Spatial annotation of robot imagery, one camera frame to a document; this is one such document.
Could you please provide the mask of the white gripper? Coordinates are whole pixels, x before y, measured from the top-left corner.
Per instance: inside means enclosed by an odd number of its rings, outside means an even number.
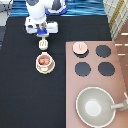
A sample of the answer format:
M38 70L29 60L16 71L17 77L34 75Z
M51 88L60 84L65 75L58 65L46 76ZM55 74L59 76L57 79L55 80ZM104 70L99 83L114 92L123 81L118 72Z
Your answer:
M27 17L25 28L28 34L35 34L37 37L48 37L50 33L58 32L58 23L55 21L45 21L41 24L35 24L30 17Z

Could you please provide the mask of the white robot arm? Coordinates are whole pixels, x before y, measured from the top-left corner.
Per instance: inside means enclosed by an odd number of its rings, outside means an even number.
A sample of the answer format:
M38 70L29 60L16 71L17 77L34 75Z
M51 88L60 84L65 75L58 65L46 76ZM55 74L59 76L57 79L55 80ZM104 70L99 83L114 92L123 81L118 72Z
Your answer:
M41 37L58 32L58 23L48 21L47 15L63 14L65 0L26 0L26 7L29 16L25 20L25 28L29 34Z

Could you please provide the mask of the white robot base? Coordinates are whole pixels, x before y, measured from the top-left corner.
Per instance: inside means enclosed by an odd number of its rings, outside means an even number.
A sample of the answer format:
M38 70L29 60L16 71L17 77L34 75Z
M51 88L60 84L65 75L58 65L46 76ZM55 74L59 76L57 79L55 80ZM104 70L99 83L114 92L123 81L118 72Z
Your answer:
M47 15L62 15L67 11L67 0L54 0L52 7L46 10Z

